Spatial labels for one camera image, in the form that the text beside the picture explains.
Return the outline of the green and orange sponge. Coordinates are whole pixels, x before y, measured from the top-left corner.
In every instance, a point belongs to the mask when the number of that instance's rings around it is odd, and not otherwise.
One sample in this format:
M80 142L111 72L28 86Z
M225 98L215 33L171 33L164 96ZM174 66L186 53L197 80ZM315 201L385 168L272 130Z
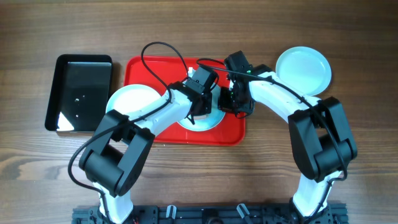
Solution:
M196 115L193 117L193 119L194 120L204 120L204 119L207 119L208 116L209 116L209 114Z

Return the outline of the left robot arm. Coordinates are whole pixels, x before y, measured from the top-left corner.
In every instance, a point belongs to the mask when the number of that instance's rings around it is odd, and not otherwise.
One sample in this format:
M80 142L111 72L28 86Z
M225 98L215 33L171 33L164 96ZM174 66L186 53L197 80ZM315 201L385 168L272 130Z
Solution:
M103 223L124 223L133 211L129 196L144 167L154 139L169 126L211 113L212 89L218 74L198 67L182 82L167 85L165 94L133 114L111 110L94 135L73 155L100 197Z

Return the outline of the light blue plate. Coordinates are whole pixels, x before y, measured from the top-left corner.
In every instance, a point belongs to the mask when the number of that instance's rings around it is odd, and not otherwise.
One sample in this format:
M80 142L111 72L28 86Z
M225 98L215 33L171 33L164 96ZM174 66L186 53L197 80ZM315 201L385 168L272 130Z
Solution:
M310 96L324 92L331 83L332 70L326 57L310 47L292 47L277 59L277 76L292 88Z
M215 86L215 88L211 91L212 93L212 108L211 113L204 120L194 120L195 124L192 124L188 118L180 120L178 124L183 128L190 131L207 131L215 126L217 126L224 118L225 112L218 109L218 98L220 97L220 86Z
M132 115L161 98L161 95L153 88L142 85L132 84L118 89L112 94L106 105L106 113L116 110L121 114Z

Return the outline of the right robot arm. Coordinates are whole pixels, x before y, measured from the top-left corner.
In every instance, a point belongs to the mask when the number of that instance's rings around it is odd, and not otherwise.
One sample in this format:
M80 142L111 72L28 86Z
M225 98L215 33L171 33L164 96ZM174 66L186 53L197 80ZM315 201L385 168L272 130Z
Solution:
M318 218L326 209L335 182L348 176L347 166L358 150L342 104L305 95L276 77L268 66L252 66L242 51L224 59L229 87L221 89L218 108L242 119L261 103L289 125L294 161L301 173L292 197L302 223Z

